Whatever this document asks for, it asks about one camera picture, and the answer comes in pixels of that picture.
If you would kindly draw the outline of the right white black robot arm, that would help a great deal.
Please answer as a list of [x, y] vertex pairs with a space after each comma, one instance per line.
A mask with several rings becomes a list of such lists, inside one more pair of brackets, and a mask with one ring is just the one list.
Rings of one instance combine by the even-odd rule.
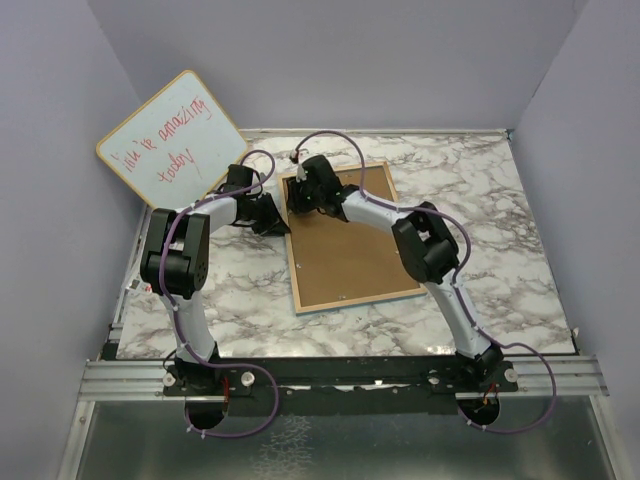
[[286, 181], [287, 208], [295, 214], [316, 210], [392, 235], [405, 271], [427, 287], [449, 326], [461, 363], [461, 383], [472, 391], [491, 384], [503, 353], [481, 330], [481, 317], [463, 286], [460, 270], [469, 257], [459, 257], [459, 246], [447, 226], [455, 220], [429, 202], [403, 207], [362, 185], [342, 184], [323, 155], [300, 161], [294, 154], [291, 162], [297, 170]]

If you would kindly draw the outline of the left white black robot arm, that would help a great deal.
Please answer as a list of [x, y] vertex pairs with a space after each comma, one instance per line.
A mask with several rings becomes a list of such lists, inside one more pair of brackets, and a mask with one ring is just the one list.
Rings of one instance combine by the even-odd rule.
[[212, 195], [182, 211], [152, 211], [141, 263], [141, 279], [160, 296], [176, 337], [174, 364], [186, 382], [206, 395], [220, 385], [217, 342], [208, 330], [201, 290], [209, 268], [209, 237], [226, 226], [249, 228], [263, 237], [290, 232], [272, 196], [262, 184], [264, 174], [232, 165], [227, 179]]

